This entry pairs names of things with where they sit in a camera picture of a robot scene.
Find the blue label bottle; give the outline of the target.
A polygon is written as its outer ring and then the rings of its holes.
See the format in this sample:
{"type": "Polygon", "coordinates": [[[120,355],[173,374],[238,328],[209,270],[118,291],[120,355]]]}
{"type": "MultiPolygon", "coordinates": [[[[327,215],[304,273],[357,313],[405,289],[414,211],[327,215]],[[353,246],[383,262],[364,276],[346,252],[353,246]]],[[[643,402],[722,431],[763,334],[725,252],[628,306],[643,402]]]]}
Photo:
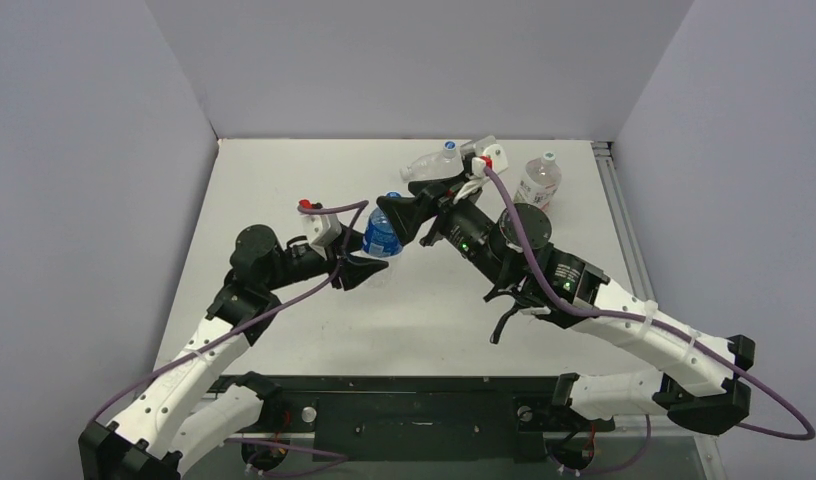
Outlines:
{"type": "Polygon", "coordinates": [[[373,258],[387,259],[400,255],[402,250],[403,245],[387,215],[376,207],[367,220],[362,239],[362,252],[373,258]]]}

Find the clear bottle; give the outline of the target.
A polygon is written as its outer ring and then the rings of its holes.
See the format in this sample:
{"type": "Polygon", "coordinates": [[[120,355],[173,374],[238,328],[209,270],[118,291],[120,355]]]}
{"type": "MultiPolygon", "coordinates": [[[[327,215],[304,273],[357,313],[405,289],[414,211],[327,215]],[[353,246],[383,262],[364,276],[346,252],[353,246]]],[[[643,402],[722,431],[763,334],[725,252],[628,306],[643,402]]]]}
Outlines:
{"type": "Polygon", "coordinates": [[[446,157],[443,153],[424,155],[399,170],[403,182],[444,179],[455,176],[463,170],[462,160],[446,157]]]}
{"type": "Polygon", "coordinates": [[[497,144],[497,139],[493,135],[470,140],[461,145],[457,145],[454,140],[444,142],[441,154],[445,159],[463,159],[465,155],[483,155],[485,150],[491,145],[497,144]]]}

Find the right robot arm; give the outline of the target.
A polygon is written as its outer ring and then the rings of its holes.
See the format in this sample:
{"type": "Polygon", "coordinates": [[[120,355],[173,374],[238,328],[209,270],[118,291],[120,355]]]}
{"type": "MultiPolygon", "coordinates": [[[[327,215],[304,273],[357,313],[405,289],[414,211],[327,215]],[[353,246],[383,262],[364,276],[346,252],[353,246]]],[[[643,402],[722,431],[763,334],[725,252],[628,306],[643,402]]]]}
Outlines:
{"type": "Polygon", "coordinates": [[[408,196],[381,196],[376,204],[402,243],[449,242],[492,283],[489,299],[512,299],[509,316],[594,336],[647,365],[634,373],[561,376],[547,402],[556,424],[656,415],[720,435],[747,418],[751,391],[740,374],[754,362],[751,339],[699,333],[635,298],[602,270],[555,248],[550,220],[537,207],[518,203],[492,219],[474,196],[457,200],[456,188],[452,178],[421,181],[408,196]]]}

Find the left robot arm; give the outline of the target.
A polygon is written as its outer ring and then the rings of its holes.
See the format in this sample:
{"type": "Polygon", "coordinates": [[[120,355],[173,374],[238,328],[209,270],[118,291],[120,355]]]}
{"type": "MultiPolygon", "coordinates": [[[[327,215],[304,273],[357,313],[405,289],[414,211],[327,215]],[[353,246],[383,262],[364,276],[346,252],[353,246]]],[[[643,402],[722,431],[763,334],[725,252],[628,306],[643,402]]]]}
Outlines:
{"type": "Polygon", "coordinates": [[[266,225],[241,231],[222,289],[179,354],[112,420],[94,420],[80,435],[84,477],[180,479],[240,430],[275,427],[282,416],[280,389],[260,374],[244,375],[211,406],[197,405],[275,316],[292,306],[275,290],[325,275],[327,284],[349,291],[387,269],[385,260],[357,256],[362,239],[344,225],[314,229],[297,245],[282,244],[266,225]]]}

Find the green orange label bottle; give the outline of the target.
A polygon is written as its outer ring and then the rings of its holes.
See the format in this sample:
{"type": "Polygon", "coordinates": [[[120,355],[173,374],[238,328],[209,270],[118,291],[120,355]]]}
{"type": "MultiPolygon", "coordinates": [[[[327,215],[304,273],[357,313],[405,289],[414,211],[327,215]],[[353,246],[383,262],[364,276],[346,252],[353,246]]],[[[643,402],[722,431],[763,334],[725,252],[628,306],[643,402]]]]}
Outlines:
{"type": "Polygon", "coordinates": [[[562,172],[553,151],[529,160],[513,196],[514,203],[533,205],[549,214],[550,203],[562,181],[562,172]]]}

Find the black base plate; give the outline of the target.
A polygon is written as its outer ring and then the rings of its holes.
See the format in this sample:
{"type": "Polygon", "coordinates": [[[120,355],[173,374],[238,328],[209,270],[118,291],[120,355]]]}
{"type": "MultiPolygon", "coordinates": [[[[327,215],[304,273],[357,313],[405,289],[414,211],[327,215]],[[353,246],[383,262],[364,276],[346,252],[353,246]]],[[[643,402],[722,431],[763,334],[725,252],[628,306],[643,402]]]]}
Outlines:
{"type": "Polygon", "coordinates": [[[614,430],[563,405],[565,380],[532,377],[223,375],[207,391],[233,386],[265,392],[247,434],[310,439],[353,461],[543,459],[546,443],[570,432],[614,430]]]}

